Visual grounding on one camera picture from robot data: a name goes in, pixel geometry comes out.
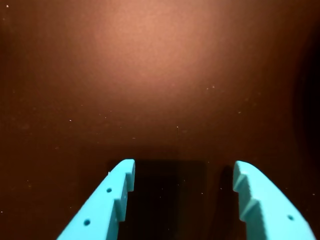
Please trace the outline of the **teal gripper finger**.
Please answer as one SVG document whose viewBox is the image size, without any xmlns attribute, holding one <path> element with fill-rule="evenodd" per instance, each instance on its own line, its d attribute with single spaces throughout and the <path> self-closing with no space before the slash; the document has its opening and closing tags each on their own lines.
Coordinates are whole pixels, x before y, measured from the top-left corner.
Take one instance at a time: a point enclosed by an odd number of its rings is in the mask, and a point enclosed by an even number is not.
<svg viewBox="0 0 320 240">
<path fill-rule="evenodd" d="M 314 240 L 303 215 L 254 165 L 236 161 L 233 191 L 238 193 L 239 219 L 248 240 Z"/>
<path fill-rule="evenodd" d="M 58 236 L 59 240 L 116 240 L 134 190 L 135 160 L 124 159 L 102 180 Z"/>
</svg>

